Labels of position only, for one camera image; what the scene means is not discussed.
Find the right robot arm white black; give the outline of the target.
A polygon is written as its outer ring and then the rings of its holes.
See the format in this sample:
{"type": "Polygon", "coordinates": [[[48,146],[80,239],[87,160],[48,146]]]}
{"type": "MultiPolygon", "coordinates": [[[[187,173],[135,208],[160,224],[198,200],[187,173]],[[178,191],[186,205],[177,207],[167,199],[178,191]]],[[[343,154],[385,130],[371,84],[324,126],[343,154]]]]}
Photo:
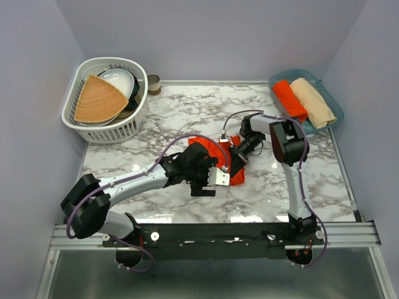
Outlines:
{"type": "Polygon", "coordinates": [[[230,176],[234,177],[248,164],[249,155],[271,137],[272,152],[284,170],[289,193],[289,222],[287,238],[294,244],[303,241],[317,231],[317,217],[309,203],[305,178],[305,162],[309,142],[302,125],[292,118],[281,118],[255,113],[245,116],[239,134],[243,141],[228,148],[230,176]]]}

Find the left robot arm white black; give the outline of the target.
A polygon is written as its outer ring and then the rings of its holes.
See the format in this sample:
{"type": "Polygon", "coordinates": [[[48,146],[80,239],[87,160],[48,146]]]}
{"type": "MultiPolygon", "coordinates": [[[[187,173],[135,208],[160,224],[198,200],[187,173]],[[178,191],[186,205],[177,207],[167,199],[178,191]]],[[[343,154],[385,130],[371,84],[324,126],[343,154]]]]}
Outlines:
{"type": "Polygon", "coordinates": [[[116,237],[123,245],[138,240],[137,221],[128,213],[113,212],[116,204],[147,191],[163,189],[186,181],[192,196],[214,196],[208,190],[209,172],[218,163],[200,143],[194,142],[181,153],[164,156],[138,171],[97,179],[82,176],[61,202],[72,238],[85,239],[95,233],[116,237]]]}

